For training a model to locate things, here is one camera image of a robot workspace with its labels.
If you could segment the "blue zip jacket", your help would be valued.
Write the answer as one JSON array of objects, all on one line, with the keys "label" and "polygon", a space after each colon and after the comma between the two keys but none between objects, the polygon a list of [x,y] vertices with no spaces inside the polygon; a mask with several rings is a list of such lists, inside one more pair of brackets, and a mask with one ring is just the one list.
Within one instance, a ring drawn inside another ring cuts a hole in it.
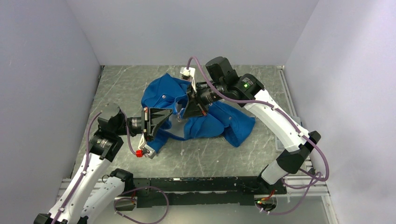
[{"label": "blue zip jacket", "polygon": [[223,136],[233,147],[239,147],[251,134],[255,118],[223,102],[209,105],[208,114],[200,117],[180,118],[187,103],[190,82],[166,73],[152,81],[141,98],[142,107],[172,109],[173,113],[160,127],[155,139],[147,145],[156,153],[169,138],[185,141],[197,138]]}]

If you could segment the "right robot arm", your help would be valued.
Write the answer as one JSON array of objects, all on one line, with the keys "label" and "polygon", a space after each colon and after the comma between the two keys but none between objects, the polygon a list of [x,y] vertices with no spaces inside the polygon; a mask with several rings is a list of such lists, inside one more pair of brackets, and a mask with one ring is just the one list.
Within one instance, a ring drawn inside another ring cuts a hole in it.
[{"label": "right robot arm", "polygon": [[207,86],[195,82],[195,69],[189,66],[180,70],[182,79],[191,82],[187,88],[187,105],[183,117],[205,116],[209,104],[224,99],[237,103],[254,114],[280,140],[284,151],[258,175],[257,187],[270,193],[276,182],[287,174],[295,174],[310,155],[321,136],[309,132],[289,116],[270,96],[263,84],[252,74],[239,76],[229,60],[216,57],[205,65],[211,80]]}]

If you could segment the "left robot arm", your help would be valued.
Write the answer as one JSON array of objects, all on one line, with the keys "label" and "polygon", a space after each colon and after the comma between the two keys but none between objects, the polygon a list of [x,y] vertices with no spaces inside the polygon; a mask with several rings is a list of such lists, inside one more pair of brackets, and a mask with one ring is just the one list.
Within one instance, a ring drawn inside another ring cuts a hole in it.
[{"label": "left robot arm", "polygon": [[117,104],[106,104],[86,130],[86,150],[77,173],[49,212],[38,214],[34,223],[93,224],[116,196],[130,195],[135,188],[134,175],[120,168],[112,171],[96,192],[93,189],[123,145],[122,135],[140,134],[134,155],[153,157],[155,152],[147,142],[154,140],[172,113],[172,109],[145,107],[139,117],[129,118]]}]

